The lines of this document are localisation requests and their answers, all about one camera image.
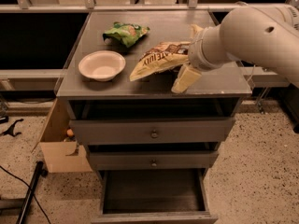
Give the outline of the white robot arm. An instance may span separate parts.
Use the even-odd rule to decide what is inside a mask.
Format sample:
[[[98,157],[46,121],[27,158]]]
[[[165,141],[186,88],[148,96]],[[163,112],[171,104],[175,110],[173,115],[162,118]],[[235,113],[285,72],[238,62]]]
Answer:
[[[203,72],[236,61],[257,64],[299,86],[298,10],[292,6],[242,6],[230,11],[215,27],[195,32],[172,87],[182,93]]]

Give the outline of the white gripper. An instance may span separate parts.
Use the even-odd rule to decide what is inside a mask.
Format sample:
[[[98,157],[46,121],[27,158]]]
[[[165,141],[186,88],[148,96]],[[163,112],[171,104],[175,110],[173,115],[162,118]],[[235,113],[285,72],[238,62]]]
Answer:
[[[221,43],[219,25],[203,29],[197,24],[192,24],[191,38],[192,41],[188,49],[188,58],[191,64],[184,64],[180,68],[171,89],[173,93],[185,92],[201,77],[200,71],[219,69],[232,60]]]

